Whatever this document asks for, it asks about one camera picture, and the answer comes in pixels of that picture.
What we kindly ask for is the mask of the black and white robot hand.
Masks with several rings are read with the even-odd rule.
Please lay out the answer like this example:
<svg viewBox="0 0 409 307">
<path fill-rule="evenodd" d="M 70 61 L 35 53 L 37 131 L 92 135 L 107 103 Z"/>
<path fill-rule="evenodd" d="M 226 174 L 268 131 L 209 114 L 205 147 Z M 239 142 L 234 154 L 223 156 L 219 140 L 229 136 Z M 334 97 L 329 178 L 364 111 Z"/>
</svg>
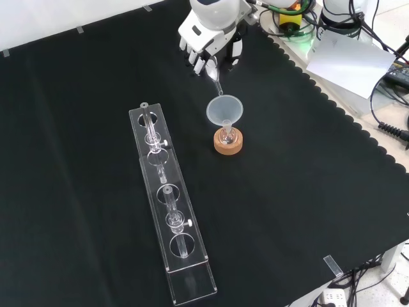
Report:
<svg viewBox="0 0 409 307">
<path fill-rule="evenodd" d="M 243 42 L 238 26 L 212 30 L 199 21 L 191 11 L 178 29 L 180 50 L 186 52 L 187 64 L 196 75 L 206 67 L 229 72 L 237 66 L 242 55 Z"/>
</svg>

